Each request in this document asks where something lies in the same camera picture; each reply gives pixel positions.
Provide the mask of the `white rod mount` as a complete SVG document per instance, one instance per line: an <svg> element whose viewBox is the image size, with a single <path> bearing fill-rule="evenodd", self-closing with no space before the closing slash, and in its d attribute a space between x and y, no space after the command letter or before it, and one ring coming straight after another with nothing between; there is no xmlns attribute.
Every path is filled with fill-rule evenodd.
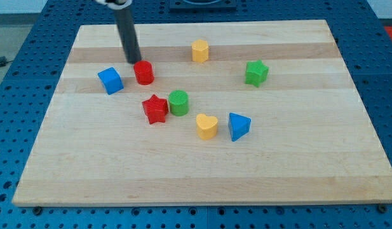
<svg viewBox="0 0 392 229"><path fill-rule="evenodd" d="M132 0L95 0L95 2L105 5L110 9L124 9L132 4Z"/></svg>

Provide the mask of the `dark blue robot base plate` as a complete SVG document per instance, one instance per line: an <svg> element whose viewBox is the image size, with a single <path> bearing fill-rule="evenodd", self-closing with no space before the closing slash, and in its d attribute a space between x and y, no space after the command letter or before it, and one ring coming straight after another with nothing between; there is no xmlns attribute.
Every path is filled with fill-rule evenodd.
<svg viewBox="0 0 392 229"><path fill-rule="evenodd" d="M168 0L170 11L234 10L237 0Z"/></svg>

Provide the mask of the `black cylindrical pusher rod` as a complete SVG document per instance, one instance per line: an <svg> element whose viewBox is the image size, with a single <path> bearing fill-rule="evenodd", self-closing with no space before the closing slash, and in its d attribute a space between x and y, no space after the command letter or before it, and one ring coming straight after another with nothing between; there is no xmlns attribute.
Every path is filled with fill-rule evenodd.
<svg viewBox="0 0 392 229"><path fill-rule="evenodd" d="M130 6L117 5L114 16L126 61L129 64L135 64L142 60L142 56Z"/></svg>

